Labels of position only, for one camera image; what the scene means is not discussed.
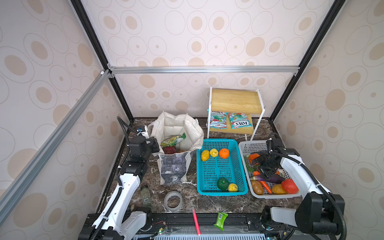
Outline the purple eggplant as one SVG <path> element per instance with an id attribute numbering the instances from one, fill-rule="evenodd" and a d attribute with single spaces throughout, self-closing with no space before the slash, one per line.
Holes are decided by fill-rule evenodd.
<path id="1" fill-rule="evenodd" d="M 250 180 L 259 181 L 259 182 L 268 182 L 273 184 L 281 184 L 285 179 L 280 175 L 273 175 L 267 179 L 265 179 L 262 175 L 257 175 L 250 178 Z"/>

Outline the pink dragon fruit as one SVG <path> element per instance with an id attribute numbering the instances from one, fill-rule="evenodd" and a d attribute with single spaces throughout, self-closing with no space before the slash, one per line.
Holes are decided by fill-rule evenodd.
<path id="1" fill-rule="evenodd" d="M 172 154 L 175 154 L 175 153 L 177 152 L 175 146 L 172 146 L 172 147 L 164 147 L 164 148 L 163 148 L 163 151 L 164 151 L 164 154 L 166 154 L 166 155 L 172 155 Z"/>

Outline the red apple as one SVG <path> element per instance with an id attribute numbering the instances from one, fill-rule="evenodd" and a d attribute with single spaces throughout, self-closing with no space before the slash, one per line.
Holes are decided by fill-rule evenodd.
<path id="1" fill-rule="evenodd" d="M 298 187 L 292 179 L 286 179 L 281 183 L 282 189 L 288 194 L 296 194 L 299 192 Z"/>

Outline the green yellow snack bag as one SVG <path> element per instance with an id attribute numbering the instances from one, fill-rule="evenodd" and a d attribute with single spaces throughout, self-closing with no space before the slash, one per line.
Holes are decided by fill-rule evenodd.
<path id="1" fill-rule="evenodd" d="M 177 144 L 181 143 L 186 138 L 186 134 L 183 133 L 182 135 L 173 136 L 167 140 L 164 140 L 161 143 L 162 147 L 172 147 L 176 146 Z"/>

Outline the white canvas grocery bag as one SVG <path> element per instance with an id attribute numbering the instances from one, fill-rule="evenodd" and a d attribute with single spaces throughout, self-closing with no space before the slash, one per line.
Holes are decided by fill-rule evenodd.
<path id="1" fill-rule="evenodd" d="M 150 127 L 151 137 L 157 140 L 160 147 L 155 154 L 159 157 L 160 184 L 186 182 L 193 152 L 203 146 L 204 131 L 199 121 L 188 114 L 163 112 Z"/>

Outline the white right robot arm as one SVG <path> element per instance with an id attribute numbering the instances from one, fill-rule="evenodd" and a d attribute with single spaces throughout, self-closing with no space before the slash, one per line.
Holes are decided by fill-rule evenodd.
<path id="1" fill-rule="evenodd" d="M 256 158 L 262 177 L 269 179 L 278 169 L 287 171 L 303 200 L 297 209 L 265 207 L 261 217 L 265 230 L 280 223 L 315 239 L 318 235 L 334 235 L 341 240 L 346 239 L 344 199 L 324 187 L 306 167 L 299 153 L 284 147 L 281 139 L 270 138 L 266 144 L 267 150 Z"/>

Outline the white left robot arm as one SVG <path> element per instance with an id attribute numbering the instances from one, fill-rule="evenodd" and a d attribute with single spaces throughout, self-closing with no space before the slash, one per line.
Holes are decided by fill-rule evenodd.
<path id="1" fill-rule="evenodd" d="M 106 207 L 91 224 L 84 224 L 79 240 L 131 240 L 147 226 L 148 208 L 140 208 L 124 219 L 129 203 L 148 169 L 149 158 L 160 151 L 148 127 L 141 126 L 128 143 L 130 155 L 120 169 L 118 184 Z"/>

